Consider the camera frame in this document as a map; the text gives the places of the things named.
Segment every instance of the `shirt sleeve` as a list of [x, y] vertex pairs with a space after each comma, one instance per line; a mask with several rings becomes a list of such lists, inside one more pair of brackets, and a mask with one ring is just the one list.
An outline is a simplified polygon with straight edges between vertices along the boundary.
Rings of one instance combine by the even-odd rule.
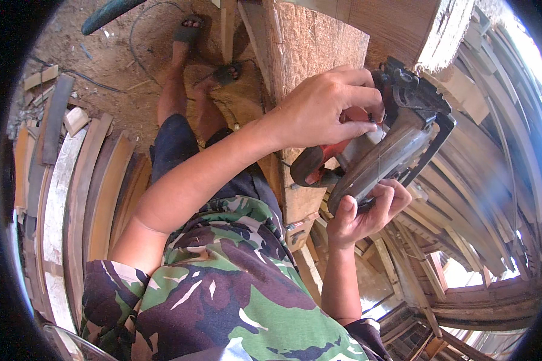
[[361, 345], [370, 360], [391, 360], [379, 334], [379, 323], [374, 319], [359, 319], [346, 325], [345, 329]]
[[88, 262], [85, 270], [82, 338], [117, 359], [130, 359], [140, 299], [150, 277], [113, 261]]

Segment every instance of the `sawdust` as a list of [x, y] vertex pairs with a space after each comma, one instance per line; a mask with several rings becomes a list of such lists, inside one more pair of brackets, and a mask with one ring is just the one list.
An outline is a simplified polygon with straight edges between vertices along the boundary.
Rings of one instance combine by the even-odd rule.
[[[181, 1], [177, 4], [163, 1], [147, 1], [121, 17], [113, 20], [89, 36], [83, 36], [80, 28], [84, 20], [106, 0], [65, 2], [55, 16], [45, 25], [31, 55], [61, 68], [73, 69], [98, 83], [126, 90], [151, 79], [126, 94], [101, 88], [79, 76], [74, 76], [73, 91], [79, 99], [91, 106], [89, 116], [97, 117], [101, 112], [114, 116], [114, 128], [126, 129], [131, 139], [137, 141], [136, 151], [146, 153], [158, 131], [156, 120], [157, 102], [170, 62], [172, 34], [184, 14], [196, 13], [206, 20], [206, 27], [197, 40], [184, 72], [185, 85], [189, 90], [198, 80], [223, 64], [220, 40], [220, 10], [209, 0]], [[241, 78], [234, 84], [214, 91], [211, 95], [232, 128], [260, 117], [261, 76], [253, 61], [253, 49], [248, 44], [248, 35], [240, 15], [235, 16], [234, 59], [246, 61]], [[133, 63], [129, 39], [140, 65]], [[92, 56], [82, 49], [81, 45]], [[42, 69], [43, 66], [28, 60], [22, 78]], [[45, 83], [46, 89], [54, 81]], [[41, 86], [33, 89], [35, 95]], [[21, 120], [17, 112], [22, 109], [23, 92], [18, 91], [13, 102], [12, 118]], [[188, 119], [196, 129], [194, 102], [188, 101]]]

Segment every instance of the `foot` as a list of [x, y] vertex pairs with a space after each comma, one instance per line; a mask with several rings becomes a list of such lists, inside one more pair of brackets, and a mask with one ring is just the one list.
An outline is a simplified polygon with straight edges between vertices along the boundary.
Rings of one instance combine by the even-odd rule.
[[[182, 22], [181, 26], [185, 26], [188, 28], [198, 28], [200, 27], [200, 23], [198, 21], [193, 20], [185, 20]], [[182, 67], [185, 62], [187, 61], [187, 56], [189, 54], [189, 42], [179, 42], [174, 41], [173, 42], [173, 59], [172, 64], [176, 67]]]
[[[234, 80], [238, 79], [239, 77], [238, 69], [232, 66], [229, 68], [229, 72]], [[209, 77], [206, 77], [205, 79], [201, 80], [199, 83], [195, 84], [195, 86], [193, 87], [193, 92], [208, 94], [211, 91], [218, 89], [220, 87], [221, 87], [221, 84], [219, 83], [217, 76], [215, 74], [211, 74]]]

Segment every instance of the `camouflage shirt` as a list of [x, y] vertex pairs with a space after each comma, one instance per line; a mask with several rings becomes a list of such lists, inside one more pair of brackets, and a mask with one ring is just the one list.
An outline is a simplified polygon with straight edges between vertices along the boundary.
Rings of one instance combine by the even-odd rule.
[[89, 262], [81, 336], [119, 360], [381, 359], [362, 320], [347, 326], [352, 338], [313, 302], [258, 199], [210, 201], [171, 236], [162, 264], [149, 276]]

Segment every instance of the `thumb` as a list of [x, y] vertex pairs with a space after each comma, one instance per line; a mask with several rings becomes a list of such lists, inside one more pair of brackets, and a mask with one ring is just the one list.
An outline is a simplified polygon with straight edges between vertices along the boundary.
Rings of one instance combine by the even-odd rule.
[[341, 225], [348, 225], [353, 222], [357, 215], [357, 201], [350, 195], [344, 196], [339, 202], [335, 219]]
[[350, 121], [339, 126], [341, 139], [357, 138], [361, 134], [377, 132], [377, 125], [369, 121]]

